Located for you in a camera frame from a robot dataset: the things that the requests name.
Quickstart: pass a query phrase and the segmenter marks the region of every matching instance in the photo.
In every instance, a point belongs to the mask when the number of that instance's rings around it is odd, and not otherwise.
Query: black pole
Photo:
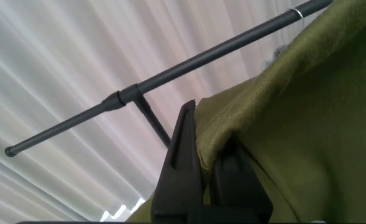
[[[326,6],[328,6],[332,0],[310,0],[298,7],[297,10],[301,12],[303,17],[306,17],[314,12],[317,12]],[[99,105],[94,106],[87,111],[84,111],[48,130],[45,130],[25,141],[16,144],[15,146],[7,147],[5,150],[6,155],[13,157],[19,152],[22,152],[29,147],[32,147],[42,141],[45,141],[69,128],[76,126],[90,118],[93,118],[102,112],[117,110],[122,108],[127,103],[136,100],[138,97],[142,96],[144,93],[149,92],[167,82],[170,82],[194,69],[197,69],[215,59],[218,59],[228,53],[231,53],[245,45],[248,45],[268,34],[271,34],[281,28],[284,28],[298,20],[300,20],[300,15],[294,11],[289,10],[285,13],[254,27],[236,37],[233,37],[209,50],[206,50],[178,65],[175,65],[164,72],[159,73],[139,84],[130,86],[122,91],[117,91],[107,97]]]
[[[148,101],[144,98],[144,96],[140,96],[134,100],[134,103],[139,108],[141,113],[144,114],[145,118],[147,118],[147,121],[151,124],[152,128],[155,130],[156,134],[158,134],[166,148],[169,147],[170,137],[164,130],[156,115],[151,110],[151,106]]]

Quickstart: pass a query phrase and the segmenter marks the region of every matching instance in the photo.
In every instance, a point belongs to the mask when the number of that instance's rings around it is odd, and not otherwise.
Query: green cloth
[[[334,0],[257,78],[195,111],[206,177],[232,133],[256,161],[271,222],[366,222],[366,1]],[[129,222],[149,222],[147,201]]]

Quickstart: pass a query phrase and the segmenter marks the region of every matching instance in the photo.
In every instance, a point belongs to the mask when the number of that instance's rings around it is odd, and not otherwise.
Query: white curtain
[[[166,154],[135,105],[13,158],[5,147],[303,2],[0,0],[0,223],[125,220],[154,190]],[[145,97],[172,135],[183,103],[255,77],[302,28],[299,21]]]

